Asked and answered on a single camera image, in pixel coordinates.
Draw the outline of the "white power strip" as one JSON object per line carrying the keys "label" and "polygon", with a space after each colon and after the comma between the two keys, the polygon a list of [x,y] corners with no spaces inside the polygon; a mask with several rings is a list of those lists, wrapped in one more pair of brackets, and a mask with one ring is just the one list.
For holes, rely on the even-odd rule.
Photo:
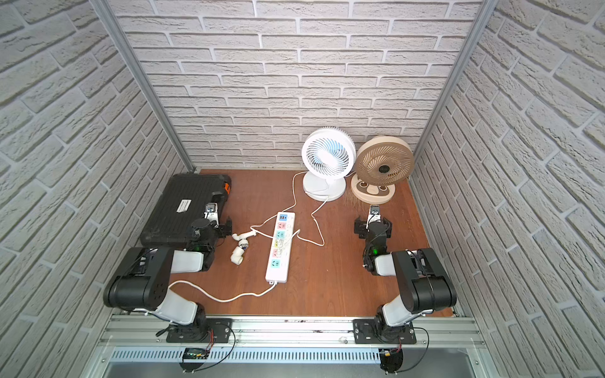
{"label": "white power strip", "polygon": [[292,212],[277,214],[265,275],[268,283],[282,284],[288,280],[295,219],[296,215]]}

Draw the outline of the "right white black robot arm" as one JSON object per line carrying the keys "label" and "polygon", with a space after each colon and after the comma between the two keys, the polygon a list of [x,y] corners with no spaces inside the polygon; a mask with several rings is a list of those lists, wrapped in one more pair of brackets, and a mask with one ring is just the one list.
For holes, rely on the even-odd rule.
{"label": "right white black robot arm", "polygon": [[372,319],[353,321],[357,344],[414,344],[413,321],[423,315],[453,307],[454,285],[431,248],[388,251],[392,222],[381,217],[378,205],[370,206],[366,220],[356,219],[354,233],[365,240],[364,268],[375,276],[395,277],[399,294],[378,307]]}

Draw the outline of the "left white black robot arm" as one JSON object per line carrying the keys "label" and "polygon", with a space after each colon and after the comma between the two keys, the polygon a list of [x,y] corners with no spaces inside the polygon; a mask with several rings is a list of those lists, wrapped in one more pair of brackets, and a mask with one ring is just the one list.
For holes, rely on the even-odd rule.
{"label": "left white black robot arm", "polygon": [[133,247],[116,268],[103,293],[105,306],[151,314],[169,325],[156,333],[168,343],[226,343],[230,321],[212,324],[203,305],[169,288],[172,274],[206,272],[214,262],[217,241],[231,232],[231,222],[219,223],[219,206],[206,203],[204,216],[191,223],[191,240],[184,250],[173,247]]}

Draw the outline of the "beige bear desk fan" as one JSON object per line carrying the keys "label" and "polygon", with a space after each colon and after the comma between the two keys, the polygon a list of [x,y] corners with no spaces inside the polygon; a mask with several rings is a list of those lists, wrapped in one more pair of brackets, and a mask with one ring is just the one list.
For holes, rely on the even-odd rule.
{"label": "beige bear desk fan", "polygon": [[414,155],[401,138],[379,135],[364,143],[354,164],[352,194],[370,205],[382,205],[395,195],[395,185],[414,169]]}

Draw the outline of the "white desk fan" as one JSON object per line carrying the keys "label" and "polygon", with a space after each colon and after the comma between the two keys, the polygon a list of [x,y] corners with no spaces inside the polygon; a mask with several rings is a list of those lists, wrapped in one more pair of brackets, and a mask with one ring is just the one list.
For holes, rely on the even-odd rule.
{"label": "white desk fan", "polygon": [[339,199],[345,192],[345,176],[353,170],[355,159],[354,141],[344,130],[326,127],[313,131],[302,147],[302,160],[307,168],[303,190],[316,201]]}

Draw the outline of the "black plastic tool case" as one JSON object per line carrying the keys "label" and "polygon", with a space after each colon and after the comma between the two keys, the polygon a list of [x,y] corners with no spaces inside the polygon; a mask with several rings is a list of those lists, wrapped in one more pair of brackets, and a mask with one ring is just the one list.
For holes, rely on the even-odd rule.
{"label": "black plastic tool case", "polygon": [[181,173],[172,176],[151,212],[140,243],[144,247],[186,247],[194,239],[192,224],[203,219],[208,203],[221,214],[232,179],[221,174]]}

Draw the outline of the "white pipe fitting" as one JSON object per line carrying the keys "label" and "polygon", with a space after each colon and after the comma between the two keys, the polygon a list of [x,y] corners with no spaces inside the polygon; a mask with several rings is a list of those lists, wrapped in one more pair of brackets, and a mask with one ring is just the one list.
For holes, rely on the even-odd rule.
{"label": "white pipe fitting", "polygon": [[234,248],[230,258],[233,264],[239,266],[243,262],[244,253],[249,247],[248,239],[256,235],[257,232],[255,230],[250,230],[242,234],[232,234],[232,238],[237,242],[237,246]]}

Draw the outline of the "left small controller board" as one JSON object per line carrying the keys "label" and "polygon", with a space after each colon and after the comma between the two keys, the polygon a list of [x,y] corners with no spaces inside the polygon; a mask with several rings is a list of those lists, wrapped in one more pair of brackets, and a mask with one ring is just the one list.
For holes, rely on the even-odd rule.
{"label": "left small controller board", "polygon": [[183,362],[193,363],[197,361],[205,361],[208,359],[209,355],[209,349],[189,347],[184,350]]}

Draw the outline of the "right round black connector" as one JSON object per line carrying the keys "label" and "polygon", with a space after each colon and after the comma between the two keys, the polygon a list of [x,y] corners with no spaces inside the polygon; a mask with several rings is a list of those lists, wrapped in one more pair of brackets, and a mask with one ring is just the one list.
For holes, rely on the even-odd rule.
{"label": "right round black connector", "polygon": [[403,366],[404,357],[401,349],[380,349],[380,367],[386,374],[397,373]]}

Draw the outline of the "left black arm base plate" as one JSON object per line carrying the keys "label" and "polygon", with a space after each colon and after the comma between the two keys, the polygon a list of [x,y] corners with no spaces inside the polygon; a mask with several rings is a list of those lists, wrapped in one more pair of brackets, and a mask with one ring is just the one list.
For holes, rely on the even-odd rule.
{"label": "left black arm base plate", "polygon": [[167,343],[228,343],[231,337],[232,318],[209,318],[201,324],[172,325],[167,333]]}

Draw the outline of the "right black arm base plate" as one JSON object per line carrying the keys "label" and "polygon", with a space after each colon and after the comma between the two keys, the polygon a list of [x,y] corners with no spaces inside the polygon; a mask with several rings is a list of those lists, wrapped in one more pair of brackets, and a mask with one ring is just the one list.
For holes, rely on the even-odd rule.
{"label": "right black arm base plate", "polygon": [[387,326],[376,318],[358,318],[352,321],[356,344],[416,344],[412,324],[396,327]]}

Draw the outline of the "aluminium front rail frame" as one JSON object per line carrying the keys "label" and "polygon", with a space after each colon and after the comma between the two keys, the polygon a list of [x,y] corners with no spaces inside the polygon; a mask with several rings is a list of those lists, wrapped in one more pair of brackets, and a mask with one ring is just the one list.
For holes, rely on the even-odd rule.
{"label": "aluminium front rail frame", "polygon": [[[143,315],[113,315],[83,372],[84,377],[104,377],[119,368],[127,376],[161,376],[168,367],[186,376],[215,373],[235,364],[371,365],[380,367],[380,349],[401,349],[404,363],[395,373],[428,376],[431,368],[456,376],[470,371],[474,377],[496,377],[495,364],[474,318],[417,318],[413,322],[417,343],[356,344],[352,321],[347,317],[228,316],[232,318],[228,343],[167,343],[156,336],[164,324]],[[205,348],[205,361],[183,362],[184,350]]]}

